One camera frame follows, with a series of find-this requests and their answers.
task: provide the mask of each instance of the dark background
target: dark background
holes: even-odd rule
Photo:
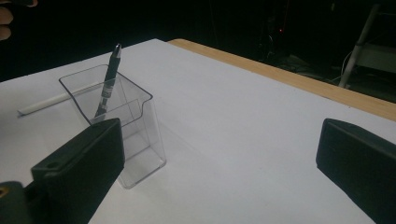
[[[292,53],[329,73],[353,49],[373,2],[39,0],[33,8],[7,5],[14,21],[12,37],[0,41],[0,81],[107,53],[117,43],[127,47],[152,38],[185,38],[269,64],[274,62],[268,52],[273,59]],[[392,20],[376,23],[370,38],[394,34]]]

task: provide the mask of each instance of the white tabletop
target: white tabletop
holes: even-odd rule
[[[0,182],[27,185],[84,128],[71,102],[17,109],[108,57],[0,83]],[[321,125],[341,119],[396,143],[396,122],[160,40],[123,49],[119,71],[154,95],[168,162],[132,189],[115,183],[91,223],[373,223],[317,168]]]

